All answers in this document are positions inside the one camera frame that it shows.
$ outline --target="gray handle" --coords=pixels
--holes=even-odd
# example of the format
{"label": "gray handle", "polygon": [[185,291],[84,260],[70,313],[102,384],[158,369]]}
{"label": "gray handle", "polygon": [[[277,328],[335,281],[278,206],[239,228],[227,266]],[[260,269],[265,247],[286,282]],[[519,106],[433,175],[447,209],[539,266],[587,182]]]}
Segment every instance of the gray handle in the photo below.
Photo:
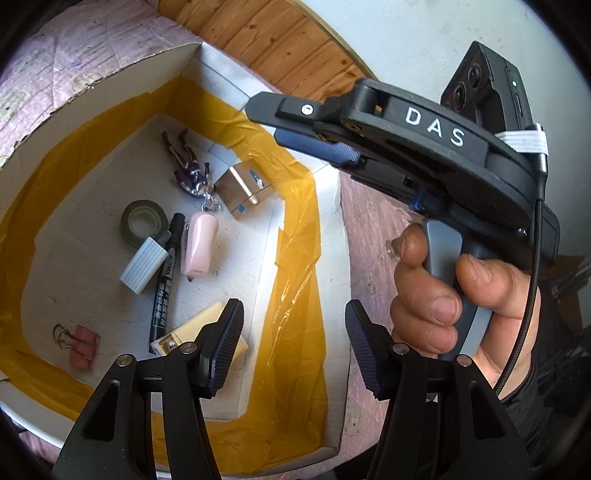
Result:
{"label": "gray handle", "polygon": [[464,244],[462,234],[439,220],[425,218],[421,227],[427,237],[429,252],[425,269],[433,276],[454,287],[462,298],[462,315],[454,327],[457,330],[457,343],[451,352],[439,355],[440,359],[453,360],[463,353],[473,356],[478,349],[492,312],[490,309],[475,306],[463,294],[456,281],[456,261],[461,253],[470,253],[484,260],[493,255],[477,244]]}

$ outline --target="black marker pen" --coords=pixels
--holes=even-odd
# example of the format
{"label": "black marker pen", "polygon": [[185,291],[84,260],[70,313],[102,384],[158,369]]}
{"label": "black marker pen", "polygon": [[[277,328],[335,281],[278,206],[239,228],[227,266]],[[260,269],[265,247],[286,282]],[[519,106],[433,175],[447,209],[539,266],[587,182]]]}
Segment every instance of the black marker pen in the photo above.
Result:
{"label": "black marker pen", "polygon": [[[168,315],[168,298],[170,288],[173,285],[174,266],[176,265],[177,254],[181,248],[181,237],[183,236],[185,217],[182,213],[175,213],[170,222],[170,238],[164,245],[168,257],[164,260],[158,283],[156,285],[156,296],[154,297],[154,309],[152,310],[152,322],[150,324],[150,343],[166,334],[166,317]],[[156,353],[151,345],[148,345],[150,353]]]}

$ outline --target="hand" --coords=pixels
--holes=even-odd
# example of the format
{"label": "hand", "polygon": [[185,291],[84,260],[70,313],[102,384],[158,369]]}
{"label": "hand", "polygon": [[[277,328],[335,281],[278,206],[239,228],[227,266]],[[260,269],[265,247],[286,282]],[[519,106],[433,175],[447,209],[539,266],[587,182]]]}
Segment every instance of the hand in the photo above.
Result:
{"label": "hand", "polygon": [[[392,336],[397,342],[411,345],[424,356],[435,358],[449,352],[456,344],[457,331],[452,326],[462,313],[460,296],[451,286],[433,277],[423,268],[427,258],[427,238],[420,225],[409,226],[393,242],[400,262],[394,272],[398,296],[390,306],[394,323]],[[494,386],[505,366],[525,309],[529,275],[500,260],[479,261],[463,254],[456,263],[456,277],[475,305],[494,313],[474,361]],[[538,290],[534,314],[519,360],[499,398],[515,390],[530,371],[540,317]]]}

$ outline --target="pink correction tape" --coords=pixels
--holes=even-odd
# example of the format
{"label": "pink correction tape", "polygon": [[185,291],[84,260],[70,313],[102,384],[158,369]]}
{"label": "pink correction tape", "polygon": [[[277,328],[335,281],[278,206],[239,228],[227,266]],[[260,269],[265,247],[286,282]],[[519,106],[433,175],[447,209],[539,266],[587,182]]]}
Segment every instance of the pink correction tape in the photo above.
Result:
{"label": "pink correction tape", "polygon": [[219,222],[211,213],[197,212],[191,217],[183,265],[183,274],[189,280],[202,277],[209,271],[218,227]]}

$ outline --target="brown packing tape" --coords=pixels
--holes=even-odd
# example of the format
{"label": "brown packing tape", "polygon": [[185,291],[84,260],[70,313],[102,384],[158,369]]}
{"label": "brown packing tape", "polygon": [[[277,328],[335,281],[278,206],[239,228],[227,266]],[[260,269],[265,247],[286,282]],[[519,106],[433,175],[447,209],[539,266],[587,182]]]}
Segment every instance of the brown packing tape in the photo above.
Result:
{"label": "brown packing tape", "polygon": [[[20,304],[34,240],[77,182],[157,113],[233,149],[242,160],[254,159],[285,201],[278,271],[248,408],[237,420],[207,423],[220,470],[254,473],[311,453],[322,445],[327,413],[322,367],[326,346],[315,270],[320,218],[314,179],[261,126],[182,77],[113,107],[62,140],[9,208],[0,224],[0,370],[12,385],[61,415],[75,420],[82,410],[92,387],[37,357],[22,334]],[[152,415],[152,425],[155,458],[166,465],[161,415]]]}

